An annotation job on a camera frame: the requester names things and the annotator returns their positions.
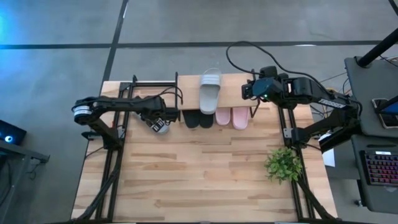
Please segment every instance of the computer monitor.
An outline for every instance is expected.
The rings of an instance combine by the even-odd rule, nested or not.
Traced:
[[[380,114],[398,115],[398,96],[390,100],[380,101],[380,105],[375,110]]]

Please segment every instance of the rgb keyboard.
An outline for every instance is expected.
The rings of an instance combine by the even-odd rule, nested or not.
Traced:
[[[366,167],[368,184],[398,186],[398,154],[380,155],[363,151],[362,162]]]

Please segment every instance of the metal bracket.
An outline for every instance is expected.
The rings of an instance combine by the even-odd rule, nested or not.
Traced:
[[[284,128],[285,138],[292,138],[292,130],[293,128]]]

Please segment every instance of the artificial plant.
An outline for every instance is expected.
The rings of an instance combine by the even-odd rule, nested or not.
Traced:
[[[287,147],[273,151],[272,155],[268,156],[264,167],[267,168],[268,179],[271,181],[277,179],[279,184],[284,180],[298,181],[303,168],[295,151]]]

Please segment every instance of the gray floor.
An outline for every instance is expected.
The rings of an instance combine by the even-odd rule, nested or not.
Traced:
[[[0,2],[0,44],[111,43],[122,0]],[[120,43],[381,40],[396,28],[398,16],[387,0],[130,0]],[[363,55],[371,45],[268,47],[291,70],[319,80],[345,71],[346,57]],[[110,80],[171,80],[174,72],[199,74],[218,67],[238,72],[224,47],[118,49]],[[0,119],[27,130],[25,146],[51,154],[24,179],[6,223],[68,220],[80,178],[87,141],[73,122],[74,101],[96,96],[109,49],[1,50]],[[385,56],[398,55],[398,47]],[[258,50],[231,50],[231,59],[246,68],[273,64]],[[346,76],[325,82],[339,90]],[[392,223],[396,215],[358,208],[356,183],[330,179],[340,218]]]

